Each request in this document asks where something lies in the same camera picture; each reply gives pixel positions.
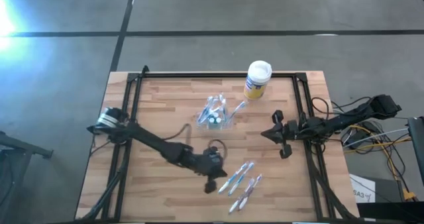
black metal frame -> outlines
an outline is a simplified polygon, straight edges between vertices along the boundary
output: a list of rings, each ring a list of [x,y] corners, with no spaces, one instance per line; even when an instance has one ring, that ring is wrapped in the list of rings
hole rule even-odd
[[[17,155],[22,155],[22,158],[18,159],[16,163],[13,163],[13,168],[11,168],[11,171],[13,170],[13,174],[11,174],[11,187],[9,191],[6,192],[3,208],[0,209],[0,223],[3,223],[8,218],[9,208],[14,205],[17,199],[19,189],[22,186],[25,173],[27,172],[26,170],[33,154],[39,154],[43,158],[48,159],[52,157],[53,150],[46,150],[45,148],[12,138],[1,131],[0,145],[10,148],[1,151],[8,156],[7,158],[10,158],[12,152]]]
[[[424,34],[423,29],[405,29],[405,30],[194,30],[194,31],[127,31],[131,12],[133,9],[133,2],[134,0],[127,0],[127,7],[125,9],[125,14],[123,17],[123,21],[121,24],[121,28],[119,31],[74,31],[74,32],[14,32],[11,34],[6,35],[5,37],[117,37],[117,44],[115,47],[115,52],[113,54],[113,58],[111,61],[111,65],[109,70],[111,72],[114,72],[117,70],[119,58],[121,56],[121,52],[123,49],[123,44],[125,37],[127,36],[133,36],[133,37],[179,37],[179,36],[315,36],[315,35],[324,35],[324,34],[333,34],[333,35],[342,35],[342,36],[358,36],[358,35],[409,35],[409,34]],[[129,100],[129,90],[131,88],[131,84],[133,81],[137,80],[137,87],[140,89],[141,86],[141,80],[142,78],[190,78],[190,77],[197,77],[197,78],[225,78],[225,77],[233,77],[233,78],[241,78],[245,77],[246,74],[240,74],[240,73],[209,73],[209,74],[200,74],[200,73],[180,73],[180,74],[145,74],[148,69],[143,69],[143,72],[141,74],[129,74],[129,78],[127,81],[127,88],[125,91],[125,98],[123,102],[123,109],[127,110],[128,100]],[[274,77],[287,77],[293,79],[293,87],[295,89],[295,95],[296,95],[296,101],[297,101],[297,108],[300,111],[299,115],[302,114],[301,110],[303,111],[303,107],[300,101],[300,94],[299,94],[299,87],[298,87],[298,81],[300,81],[303,84],[306,100],[307,100],[307,110],[309,116],[314,116],[313,109],[311,107],[311,97],[309,93],[309,87],[307,86],[307,79],[306,75],[304,73],[296,73],[296,74],[274,74]],[[134,108],[132,114],[136,114],[136,106]],[[125,153],[124,156],[128,156],[131,151],[131,142],[125,143],[122,146],[125,147]],[[322,208],[321,203],[319,202],[319,195],[318,195],[318,189],[317,189],[317,180],[315,177],[311,175],[311,168],[315,166],[312,160],[312,154],[311,154],[311,144],[308,141],[304,142],[305,151],[306,151],[306,159],[307,159],[307,165],[309,169],[309,175],[311,178],[311,189],[314,196],[314,204],[315,204],[315,210],[317,213],[317,218],[322,217]],[[316,152],[317,152],[317,160],[318,165],[320,168],[320,175],[322,176],[324,183],[328,184],[328,177],[327,177],[327,171],[325,169],[325,162],[324,157],[322,154],[321,147],[319,145],[315,145]],[[125,178],[127,175],[126,168],[123,166],[119,169],[119,177],[116,178],[117,173],[117,163],[118,163],[118,156],[119,151],[121,149],[121,146],[116,146],[113,150],[113,158],[111,162],[111,168],[109,171],[109,178],[108,178],[108,184],[110,186],[115,187],[118,183],[119,184],[119,198],[118,202],[122,204],[125,188]],[[41,155],[44,157],[50,157],[51,153],[49,154],[47,152],[44,152],[43,150],[38,150]],[[335,212],[333,208],[333,203],[331,203],[329,197],[327,194],[325,194],[325,200],[327,207],[329,208],[329,216],[335,217]],[[121,216],[121,205],[119,205],[119,208],[115,210],[114,218],[108,219],[109,216],[109,207],[110,207],[110,196],[105,197],[104,206],[103,206],[103,212],[101,214],[102,220],[86,220],[90,223],[107,223],[109,221],[116,221],[119,220],[119,217]],[[334,222],[340,222],[339,219],[334,219]],[[78,223],[85,223],[84,220],[79,220]]]
[[[133,82],[136,80],[135,95],[134,95],[134,101],[133,101],[132,110],[131,110],[130,122],[136,121],[137,103],[138,103],[138,99],[139,99],[139,95],[140,95],[140,91],[141,91],[141,83],[142,83],[143,78],[245,78],[247,76],[246,72],[212,72],[212,73],[211,72],[207,72],[207,73],[202,73],[202,72],[162,73],[161,72],[161,73],[149,73],[148,71],[149,71],[148,67],[145,66],[143,68],[142,72],[139,73],[139,74],[138,73],[129,73],[128,74],[127,85],[125,87],[125,94],[124,94],[123,106],[122,106],[122,110],[125,111],[125,112],[127,112],[131,86],[132,86]],[[297,110],[298,110],[298,114],[299,114],[299,120],[302,120],[302,119],[305,118],[304,117],[305,113],[303,111],[303,105],[302,105],[300,89],[299,89],[299,83],[301,83],[302,86],[303,86],[304,93],[305,93],[308,115],[314,116],[313,108],[312,108],[312,101],[311,101],[311,94],[310,94],[310,91],[309,91],[309,85],[308,85],[308,82],[307,82],[306,73],[273,73],[272,78],[289,78],[289,79],[292,80]],[[105,191],[105,193],[107,193],[107,196],[104,198],[103,197],[104,194],[103,194],[102,197],[101,197],[101,200],[99,200],[100,208],[103,210],[103,212],[101,214],[101,218],[95,219],[95,217],[98,214],[98,211],[99,211],[98,210],[91,217],[85,218],[85,219],[77,219],[77,220],[75,220],[74,223],[93,223],[93,221],[95,221],[95,222],[102,222],[102,221],[104,221],[104,222],[108,222],[108,221],[118,222],[120,220],[122,203],[123,203],[123,198],[124,198],[124,194],[125,194],[125,181],[127,179],[127,170],[128,170],[129,158],[130,158],[130,153],[131,153],[131,145],[132,145],[132,142],[131,142],[131,140],[129,140],[125,144],[116,145],[113,149],[111,167],[110,167],[110,170],[109,170],[109,177],[108,177],[108,185],[107,185],[107,189]],[[335,219],[336,216],[335,216],[335,210],[334,210],[334,207],[333,207],[333,203],[331,202],[331,200],[330,200],[330,198],[329,198],[329,196],[327,195],[326,192],[324,192],[323,194],[324,194],[324,197],[325,197],[325,200],[326,200],[329,217],[328,218],[323,217],[323,210],[322,210],[321,202],[320,202],[320,199],[319,199],[319,190],[318,190],[318,185],[317,185],[317,179],[315,178],[315,175],[314,175],[314,170],[317,170],[317,168],[316,168],[315,163],[313,161],[313,156],[312,156],[312,151],[311,151],[311,143],[309,141],[305,140],[303,142],[303,145],[305,147],[305,157],[306,157],[307,167],[308,167],[308,171],[309,171],[309,179],[310,179],[310,182],[311,182],[312,198],[313,198],[313,202],[314,202],[314,206],[315,206],[315,214],[316,214],[317,220],[320,221],[320,220],[325,219],[325,221],[328,221],[328,220],[340,221],[340,219]],[[123,161],[122,161],[123,164],[121,165],[121,168],[119,168],[118,171],[117,171],[117,161],[118,161],[121,146],[125,147]],[[326,170],[326,167],[325,167],[323,151],[322,151],[320,145],[316,145],[315,149],[316,149],[316,152],[317,152],[316,155],[317,155],[317,160],[318,160],[318,164],[319,164],[319,169],[318,169],[319,175],[322,177],[322,180],[324,180],[324,184],[327,185],[327,187],[329,188],[329,179],[328,179],[327,170]],[[113,215],[112,218],[110,218],[109,217],[109,209],[110,209],[110,202],[111,202],[110,195],[111,195],[113,189],[118,184],[118,182],[119,182],[119,189],[118,189],[118,195],[117,195],[117,203],[116,203],[116,206],[115,206],[114,215]]]

gray floor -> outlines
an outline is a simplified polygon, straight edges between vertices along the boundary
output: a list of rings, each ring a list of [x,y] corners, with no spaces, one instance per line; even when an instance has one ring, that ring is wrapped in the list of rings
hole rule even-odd
[[[118,31],[127,0],[5,0],[17,32]],[[129,30],[424,29],[422,0],[135,0]],[[0,130],[45,148],[33,158],[13,223],[73,219],[117,37],[0,38]],[[424,104],[424,36],[126,38],[118,71],[323,70],[331,98],[387,93],[402,117]],[[382,121],[385,130],[404,120]],[[411,143],[409,187],[424,199]],[[346,156],[351,173],[391,179],[382,153]]]

black cable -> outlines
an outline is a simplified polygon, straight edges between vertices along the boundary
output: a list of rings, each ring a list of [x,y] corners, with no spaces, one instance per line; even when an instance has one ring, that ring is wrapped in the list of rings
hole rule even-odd
[[[400,210],[402,210],[404,213],[408,214],[410,217],[413,217],[415,219],[415,221],[418,222],[424,222],[424,220],[421,220],[419,217],[415,216],[414,214],[408,212],[407,210],[405,210],[404,208],[400,207],[398,204],[390,201],[389,199],[387,199],[386,197],[384,197],[383,195],[379,194],[378,192],[375,192],[374,190],[371,190],[370,188],[368,188],[367,186],[365,186],[364,184],[360,183],[359,181],[355,180],[354,178],[350,177],[351,180],[355,181],[356,183],[358,183],[359,185],[361,185],[362,187],[366,188],[367,190],[370,190],[371,192],[375,193],[377,196],[381,197],[382,199],[386,200],[387,202],[395,205],[396,207],[398,207]]]
[[[353,101],[353,102],[351,102],[349,104],[346,104],[346,105],[337,105],[337,107],[340,109],[341,107],[346,107],[346,106],[349,106],[349,105],[353,105],[353,104],[355,104],[358,101],[362,101],[363,99],[368,99],[368,101],[370,101],[371,100],[371,97],[361,97],[361,98],[357,99],[356,101]]]
[[[219,139],[213,139],[213,140],[209,141],[209,142],[207,143],[207,148],[211,148],[212,143],[214,143],[214,142],[218,142],[218,143],[220,143],[221,145],[223,145],[223,148],[224,148],[223,160],[225,160],[225,159],[227,158],[227,155],[228,155],[228,148],[227,148],[227,146],[225,145],[225,143],[224,143],[222,140],[219,140]]]
[[[95,147],[95,134],[93,134],[93,137],[91,138],[91,148]]]
[[[6,198],[9,196],[12,187],[13,187],[13,171],[12,171],[12,164],[10,161],[10,157],[8,154],[5,154],[5,156],[7,157],[7,162],[9,163],[9,171],[11,173],[11,185],[9,186],[9,189],[6,191],[6,194],[4,195],[4,197],[1,199],[0,201],[0,207],[3,205],[3,203],[5,202]]]
[[[325,107],[326,107],[326,109],[327,109],[327,111],[326,112],[323,112],[323,111],[321,111],[321,110],[319,110],[314,104],[313,104],[313,100],[314,99],[318,99],[318,100],[320,100],[320,101],[322,101],[324,104],[325,104]],[[325,120],[326,121],[328,121],[329,120],[329,115],[330,115],[330,106],[329,106],[329,104],[323,99],[323,98],[320,98],[320,97],[314,97],[314,98],[312,98],[311,99],[311,102],[312,102],[312,107],[313,108],[315,108],[317,111],[319,111],[320,113],[322,113],[322,114],[326,114],[326,117],[325,117]]]
[[[91,155],[94,154],[94,152],[98,151],[99,149],[103,148],[104,146],[106,146],[107,144],[109,144],[111,141],[107,141],[106,143],[102,144],[101,146],[97,147],[95,150],[90,152],[89,157],[91,157]]]
[[[376,122],[376,121],[363,121],[363,122],[361,122],[361,123],[358,123],[357,125],[358,126],[360,126],[360,127],[364,127],[364,128],[366,128],[366,129],[369,129],[368,127],[365,127],[365,124],[366,123],[370,123],[371,125],[373,125],[373,126],[375,126],[375,128],[377,129],[377,130],[372,130],[371,132],[373,132],[373,133],[376,133],[376,134],[383,134],[384,133],[384,130],[383,130],[383,127],[382,127],[382,125],[379,123],[379,122]],[[387,136],[387,135],[382,135],[382,136],[379,136],[379,137],[376,137],[376,138],[374,138],[374,139],[370,139],[370,140],[368,140],[368,141],[366,141],[366,142],[372,142],[372,144],[378,144],[379,142],[380,143],[383,143],[383,142],[391,142],[391,140],[390,140],[390,138]],[[357,154],[368,154],[368,153],[370,153],[370,152],[379,152],[379,151],[383,151],[384,149],[386,149],[386,151],[389,151],[389,150],[387,150],[387,148],[388,148],[388,146],[386,146],[386,147],[382,147],[382,148],[378,148],[378,149],[375,149],[376,147],[371,147],[371,148],[369,148],[368,150],[361,150],[360,149],[360,147],[358,147],[358,149],[357,150],[355,150],[355,152],[357,153]]]
[[[186,137],[185,137],[185,139],[186,139],[186,140],[185,140],[185,143],[186,143],[186,144],[190,144],[190,138],[191,138],[191,125],[190,125],[190,124],[188,124],[188,123],[184,124],[184,126],[181,128],[181,130],[180,130],[180,131],[178,131],[178,133],[176,133],[176,134],[174,134],[174,135],[172,135],[172,136],[170,136],[170,137],[166,137],[166,138],[164,138],[163,140],[170,140],[170,139],[174,139],[174,138],[176,138],[177,136],[179,136],[180,134],[182,134],[182,133],[184,132],[184,130],[186,130],[186,129],[187,129],[187,134],[186,134]],[[224,148],[223,160],[225,160],[225,159],[227,158],[227,155],[228,155],[228,148],[227,148],[227,146],[225,145],[225,143],[224,143],[222,140],[219,140],[219,139],[213,139],[213,140],[210,140],[210,141],[209,141],[209,143],[207,143],[207,147],[208,147],[208,148],[210,148],[213,142],[219,142],[219,143],[221,143],[221,144],[223,145],[223,148]]]
[[[402,159],[402,157],[400,156],[400,154],[399,154],[399,152],[398,152],[398,150],[396,149],[396,147],[394,146],[394,144],[396,143],[396,141],[398,141],[399,139],[402,139],[403,137],[405,137],[405,136],[407,136],[408,134],[404,134],[404,135],[401,135],[399,138],[397,138],[395,141],[393,141],[391,144],[389,144],[389,147],[391,148],[391,150],[390,150],[390,152],[389,152],[389,157],[390,157],[390,159],[392,159],[392,150],[394,150],[396,153],[397,153],[397,156],[399,157],[399,159],[400,159],[400,161],[401,161],[401,163],[402,163],[402,168],[401,168],[401,172],[398,172],[399,173],[399,175],[397,175],[397,174],[395,174],[395,176],[397,176],[397,177],[401,177],[402,175],[404,175],[405,174],[405,171],[406,171],[406,166],[405,166],[405,162],[403,161],[403,159]]]
[[[178,131],[178,133],[176,133],[176,134],[174,134],[174,135],[172,135],[170,137],[163,138],[163,140],[174,139],[174,138],[178,137],[180,134],[182,134],[184,132],[184,130],[186,130],[186,129],[187,129],[187,133],[186,133],[186,136],[185,136],[185,139],[186,139],[185,140],[185,144],[190,144],[191,125],[188,124],[188,123],[184,124],[183,127],[181,128],[181,130]]]
[[[325,143],[321,143],[321,146],[324,146],[324,148],[322,149],[322,152],[324,153],[325,148],[326,148]],[[317,155],[317,153],[315,153],[312,148],[311,148],[311,153],[313,153],[314,155]]]
[[[331,101],[331,103],[332,103],[333,105],[335,105],[335,106],[336,106],[336,108],[337,108],[337,109],[339,109],[340,111],[342,111],[343,113],[345,112],[345,111],[343,111],[342,107],[340,107],[340,105],[337,105],[337,103],[335,103],[334,101]]]

wooden tabletop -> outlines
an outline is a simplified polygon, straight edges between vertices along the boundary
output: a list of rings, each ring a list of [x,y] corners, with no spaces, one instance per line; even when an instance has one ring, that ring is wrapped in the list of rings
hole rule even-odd
[[[121,107],[127,72],[111,73],[103,107]],[[312,97],[329,102],[329,92],[323,72],[307,72]],[[240,78],[145,78],[142,81],[137,120],[158,135],[168,137],[177,133],[185,123],[193,127],[190,145],[202,152],[209,140],[221,139],[228,147],[224,170],[233,173],[246,161],[255,167],[248,176],[263,175],[246,207],[231,215],[228,210],[248,183],[246,179],[236,192],[205,194],[206,178],[192,171],[175,167],[154,150],[134,141],[123,200],[121,221],[314,221],[315,210],[303,143],[290,142],[293,154],[281,159],[280,146],[260,136],[274,124],[271,114],[284,112],[284,120],[297,119],[293,84],[287,78],[272,78],[264,96],[251,101],[236,115],[228,131],[202,131],[196,128],[196,114],[202,111],[206,99],[220,92],[227,98],[229,111],[245,99],[245,79]],[[134,88],[130,95],[131,110]],[[322,103],[316,106],[325,110]],[[185,142],[185,135],[177,139]],[[105,137],[97,137],[97,146]],[[103,193],[111,164],[113,145],[98,150],[89,160],[77,217],[82,217]],[[343,151],[338,142],[327,142],[324,152],[331,188],[351,213],[358,216],[352,186]],[[221,187],[228,178],[217,179]],[[321,193],[323,210],[325,202]]]

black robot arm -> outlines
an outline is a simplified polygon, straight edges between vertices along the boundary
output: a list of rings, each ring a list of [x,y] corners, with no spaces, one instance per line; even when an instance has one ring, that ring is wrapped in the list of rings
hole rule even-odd
[[[217,147],[206,148],[202,154],[194,154],[193,147],[181,142],[167,142],[142,128],[139,124],[127,121],[128,115],[117,108],[106,108],[96,124],[87,129],[93,133],[105,133],[115,144],[122,144],[128,139],[136,139],[158,151],[171,164],[188,168],[196,174],[207,176],[205,192],[215,190],[215,178],[225,177],[223,157]]]
[[[387,119],[396,116],[401,107],[396,105],[389,95],[377,95],[369,99],[366,103],[357,108],[340,114],[332,119],[325,120],[319,117],[305,118],[301,115],[299,123],[288,121],[283,125],[284,118],[282,111],[277,110],[272,115],[274,127],[261,133],[262,136],[282,145],[280,152],[282,158],[287,158],[291,153],[287,140],[311,140],[323,141],[329,138],[335,131],[343,130],[349,125],[353,125],[369,118]]]

